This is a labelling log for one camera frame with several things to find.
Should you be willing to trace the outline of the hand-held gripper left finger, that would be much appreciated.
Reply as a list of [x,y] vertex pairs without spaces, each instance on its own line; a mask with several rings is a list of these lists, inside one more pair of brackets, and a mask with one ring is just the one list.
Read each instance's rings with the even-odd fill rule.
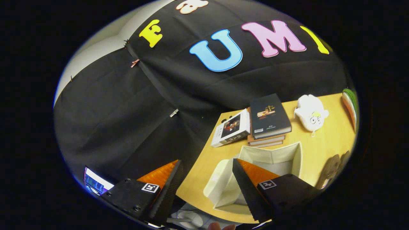
[[174,160],[139,179],[121,180],[101,198],[131,219],[165,225],[183,175],[182,161]]

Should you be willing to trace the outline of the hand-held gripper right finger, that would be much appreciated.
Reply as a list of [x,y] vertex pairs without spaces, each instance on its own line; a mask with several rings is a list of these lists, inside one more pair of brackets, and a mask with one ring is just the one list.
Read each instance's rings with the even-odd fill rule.
[[232,172],[255,221],[280,218],[322,193],[291,173],[279,176],[239,158],[233,159]]

